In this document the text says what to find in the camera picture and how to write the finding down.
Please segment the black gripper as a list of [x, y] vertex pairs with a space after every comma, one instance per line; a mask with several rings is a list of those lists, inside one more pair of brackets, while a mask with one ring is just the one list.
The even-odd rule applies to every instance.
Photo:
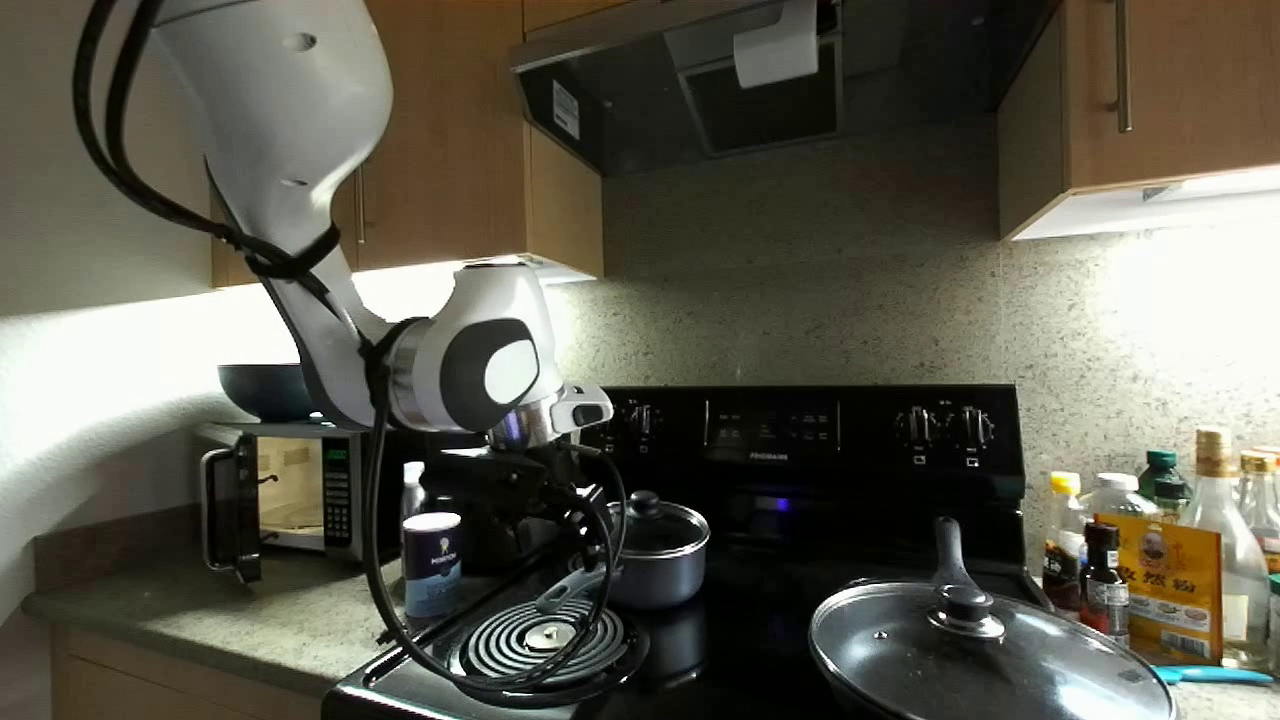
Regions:
[[516, 567], [545, 545], [603, 549], [603, 490], [587, 454], [559, 441], [528, 454], [482, 454], [461, 463], [463, 564]]

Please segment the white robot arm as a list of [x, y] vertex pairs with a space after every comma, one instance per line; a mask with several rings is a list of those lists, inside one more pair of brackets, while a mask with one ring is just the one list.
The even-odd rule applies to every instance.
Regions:
[[365, 0], [159, 0], [143, 35], [327, 419], [545, 449], [611, 417], [599, 385], [559, 377], [528, 263], [463, 263], [435, 317], [401, 325], [361, 302], [332, 206], [390, 118]]

